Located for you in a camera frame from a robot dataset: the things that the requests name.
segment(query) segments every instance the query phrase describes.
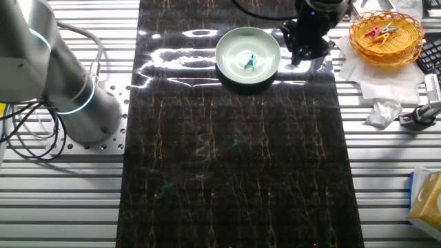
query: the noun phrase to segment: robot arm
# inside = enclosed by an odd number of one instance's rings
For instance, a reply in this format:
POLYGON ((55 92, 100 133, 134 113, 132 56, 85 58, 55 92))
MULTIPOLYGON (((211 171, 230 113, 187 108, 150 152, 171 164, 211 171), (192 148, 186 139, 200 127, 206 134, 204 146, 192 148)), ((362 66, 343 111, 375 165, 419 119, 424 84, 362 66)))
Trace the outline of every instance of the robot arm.
POLYGON ((81 144, 106 139, 121 122, 117 99, 69 49, 48 2, 0 0, 0 102, 32 99, 55 106, 68 136, 81 144))
POLYGON ((283 32, 288 50, 292 52, 293 65, 329 53, 335 43, 328 43, 322 37, 337 26, 352 4, 352 0, 296 0, 297 16, 264 17, 244 9, 236 0, 232 2, 239 10, 252 17, 269 21, 286 21, 280 30, 283 32))

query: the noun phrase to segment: metal rail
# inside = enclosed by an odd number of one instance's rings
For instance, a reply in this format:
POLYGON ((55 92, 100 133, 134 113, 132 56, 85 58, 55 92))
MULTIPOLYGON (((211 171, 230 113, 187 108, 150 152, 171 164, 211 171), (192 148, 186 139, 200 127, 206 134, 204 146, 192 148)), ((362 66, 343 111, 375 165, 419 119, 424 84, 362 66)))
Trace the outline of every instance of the metal rail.
MULTIPOLYGON (((103 40, 102 84, 122 101, 128 99, 139 2, 50 3, 57 18, 103 40)), ((428 31, 441 30, 441 19, 427 19, 423 25, 428 31)), ((348 27, 349 23, 341 23, 331 30, 330 38, 346 34, 348 27)), ((89 66, 97 51, 93 42, 67 30, 61 34, 89 66)), ((331 56, 366 247, 441 247, 405 222, 409 172, 415 166, 441 169, 441 124, 422 132, 410 132, 397 121, 381 131, 363 125, 372 102, 362 98, 355 83, 338 78, 345 61, 340 51, 332 50, 331 56)), ((427 102, 424 85, 420 98, 427 102)), ((404 111, 413 107, 405 106, 404 111)), ((50 116, 40 113, 49 128, 50 116)), ((33 120, 30 127, 43 134, 37 119, 33 120)), ((25 129, 21 132, 37 152, 45 149, 45 141, 35 140, 25 129)), ((0 247, 114 247, 122 167, 121 156, 64 159, 46 165, 25 161, 7 148, 0 165, 0 247)))

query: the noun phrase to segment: crumpled tissue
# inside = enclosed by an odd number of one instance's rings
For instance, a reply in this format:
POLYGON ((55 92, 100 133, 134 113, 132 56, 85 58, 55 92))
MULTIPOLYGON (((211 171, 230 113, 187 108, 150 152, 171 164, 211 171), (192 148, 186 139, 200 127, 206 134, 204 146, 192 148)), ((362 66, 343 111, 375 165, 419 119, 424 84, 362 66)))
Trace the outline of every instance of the crumpled tissue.
POLYGON ((397 101, 377 99, 365 124, 385 128, 401 113, 402 107, 397 101))
POLYGON ((413 18, 421 21, 422 19, 422 1, 421 0, 391 0, 394 9, 392 11, 411 15, 413 18))
POLYGON ((361 86, 364 99, 391 99, 399 103, 419 103, 418 84, 424 73, 412 63, 399 68, 382 68, 370 64, 352 48, 348 36, 336 41, 346 56, 339 77, 361 86))

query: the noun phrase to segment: tissue box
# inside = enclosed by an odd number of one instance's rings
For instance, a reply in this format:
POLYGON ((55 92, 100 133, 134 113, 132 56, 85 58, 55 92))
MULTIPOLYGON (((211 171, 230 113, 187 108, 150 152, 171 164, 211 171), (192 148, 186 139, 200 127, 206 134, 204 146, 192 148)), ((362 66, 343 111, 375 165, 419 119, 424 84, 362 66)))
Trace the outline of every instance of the tissue box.
POLYGON ((441 241, 441 172, 427 176, 407 220, 441 241))

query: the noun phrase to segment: white cord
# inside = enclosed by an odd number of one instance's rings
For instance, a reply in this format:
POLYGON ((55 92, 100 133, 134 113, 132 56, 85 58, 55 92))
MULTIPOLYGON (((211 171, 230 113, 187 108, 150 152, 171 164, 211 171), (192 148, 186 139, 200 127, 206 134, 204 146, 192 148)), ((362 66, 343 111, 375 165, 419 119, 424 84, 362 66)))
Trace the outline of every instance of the white cord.
MULTIPOLYGON (((33 136, 35 136, 35 137, 37 137, 37 138, 47 139, 47 138, 52 138, 53 136, 55 136, 54 133, 52 133, 52 132, 50 132, 49 130, 47 130, 46 127, 43 125, 43 123, 41 122, 40 116, 37 114, 37 111, 35 111, 34 114, 35 114, 37 120, 39 121, 41 128, 43 128, 43 130, 45 130, 45 131, 48 133, 48 135, 47 135, 47 136, 40 136, 40 135, 38 135, 38 134, 35 134, 35 133, 34 133, 33 131, 31 131, 31 129, 26 125, 26 122, 23 123, 24 128, 26 128, 26 130, 27 130, 30 134, 32 134, 33 136)), ((18 114, 18 117, 19 117, 19 120, 20 120, 20 121, 23 120, 23 119, 21 118, 21 114, 18 114)))
POLYGON ((87 31, 87 30, 85 30, 83 28, 78 28, 78 27, 75 27, 73 25, 70 25, 70 24, 58 21, 58 20, 57 20, 57 25, 60 28, 66 28, 66 29, 68 29, 70 31, 82 34, 85 37, 90 38, 91 40, 93 40, 98 45, 98 54, 96 54, 94 62, 99 63, 99 61, 101 60, 101 57, 103 56, 104 45, 101 42, 101 40, 95 34, 92 34, 91 32, 89 32, 89 31, 87 31))

